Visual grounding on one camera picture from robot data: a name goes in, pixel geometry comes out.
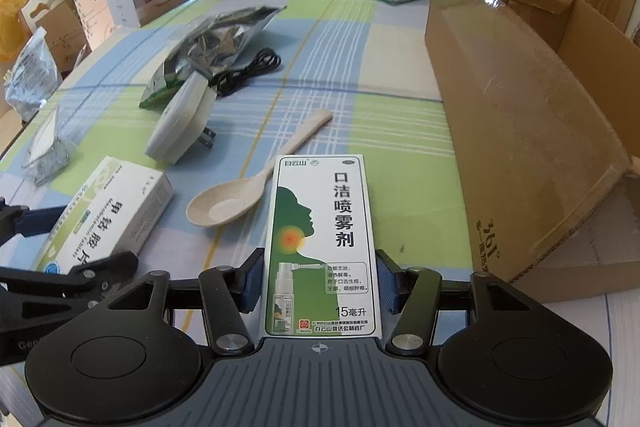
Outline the green white spray medicine box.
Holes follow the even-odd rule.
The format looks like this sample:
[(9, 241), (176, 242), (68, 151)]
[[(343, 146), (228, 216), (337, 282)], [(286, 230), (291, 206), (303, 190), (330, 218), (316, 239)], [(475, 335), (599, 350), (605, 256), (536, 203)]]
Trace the green white spray medicine box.
[(278, 157), (262, 329), (269, 337), (381, 337), (378, 268), (361, 156)]

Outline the white square night light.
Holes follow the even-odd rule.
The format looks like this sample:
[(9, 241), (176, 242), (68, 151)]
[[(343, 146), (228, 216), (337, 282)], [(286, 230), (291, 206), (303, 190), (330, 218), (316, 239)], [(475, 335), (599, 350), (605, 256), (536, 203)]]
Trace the white square night light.
[(215, 132), (207, 124), (216, 98), (217, 89), (199, 72), (192, 72), (160, 115), (145, 155), (174, 165), (195, 143), (211, 148)]

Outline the silver foil tea bag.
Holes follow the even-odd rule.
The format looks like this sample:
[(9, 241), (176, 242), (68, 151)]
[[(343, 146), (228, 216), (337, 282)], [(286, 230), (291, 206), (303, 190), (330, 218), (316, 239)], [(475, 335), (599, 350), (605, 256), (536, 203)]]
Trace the silver foil tea bag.
[(167, 103), (199, 72), (221, 98), (238, 91), (250, 78), (278, 69), (281, 57), (270, 48), (259, 50), (247, 65), (235, 63), (282, 10), (277, 6), (250, 6), (205, 17), (160, 63), (141, 95), (139, 106), (150, 109)]

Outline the small silver foil packet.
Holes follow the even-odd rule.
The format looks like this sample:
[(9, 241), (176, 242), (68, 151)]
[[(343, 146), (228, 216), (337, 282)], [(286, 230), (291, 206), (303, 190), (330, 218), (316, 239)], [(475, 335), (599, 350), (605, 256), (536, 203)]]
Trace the small silver foil packet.
[(23, 122), (31, 121), (62, 83), (46, 37), (47, 31), (39, 27), (18, 54), (4, 83), (6, 103)]

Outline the plaid table cloth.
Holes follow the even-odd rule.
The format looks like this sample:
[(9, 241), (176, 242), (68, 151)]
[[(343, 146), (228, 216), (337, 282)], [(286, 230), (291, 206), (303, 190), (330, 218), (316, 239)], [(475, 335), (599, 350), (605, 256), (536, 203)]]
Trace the plaid table cloth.
[[(13, 205), (70, 202), (106, 156), (166, 174), (174, 196), (141, 248), (139, 269), (190, 279), (238, 265), (267, 243), (269, 199), (228, 225), (202, 228), (186, 206), (206, 188), (255, 176), (318, 109), (333, 118), (306, 155), (357, 154), (366, 168), (374, 245), (398, 265), (429, 267), (448, 280), (475, 271), (454, 141), (425, 31), (431, 0), (196, 0), (137, 29), (124, 28), (92, 52), (41, 109), (58, 106), (62, 135), (78, 157), (50, 182), (22, 173), (34, 120), (1, 159), (1, 194)], [(277, 15), (247, 48), (274, 49), (281, 66), (215, 102), (213, 146), (194, 144), (174, 164), (153, 162), (146, 143), (160, 114), (139, 106), (169, 51), (205, 17), (250, 6)], [(614, 376), (600, 413), (607, 426), (639, 421), (639, 284), (548, 305), (596, 338)]]

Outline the brown kraft paper box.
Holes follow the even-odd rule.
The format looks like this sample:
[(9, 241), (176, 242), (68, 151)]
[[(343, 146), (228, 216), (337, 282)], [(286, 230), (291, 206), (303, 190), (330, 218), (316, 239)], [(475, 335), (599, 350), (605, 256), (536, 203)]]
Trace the brown kraft paper box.
[(28, 0), (21, 16), (31, 32), (46, 31), (62, 75), (74, 69), (81, 51), (94, 51), (117, 29), (106, 0)]

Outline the yellow plastic bag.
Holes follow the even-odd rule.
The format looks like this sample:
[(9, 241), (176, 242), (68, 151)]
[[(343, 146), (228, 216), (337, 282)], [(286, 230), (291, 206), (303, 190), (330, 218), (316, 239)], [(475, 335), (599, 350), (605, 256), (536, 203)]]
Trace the yellow plastic bag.
[(0, 0), (0, 61), (17, 58), (30, 37), (30, 30), (22, 20), (21, 12), (29, 0)]

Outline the brown cardboard box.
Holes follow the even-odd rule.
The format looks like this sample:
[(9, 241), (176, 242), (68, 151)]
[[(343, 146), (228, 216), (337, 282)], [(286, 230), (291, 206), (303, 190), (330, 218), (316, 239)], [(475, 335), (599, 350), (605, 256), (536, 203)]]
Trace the brown cardboard box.
[(582, 0), (431, 0), (474, 268), (542, 303), (639, 284), (639, 50)]

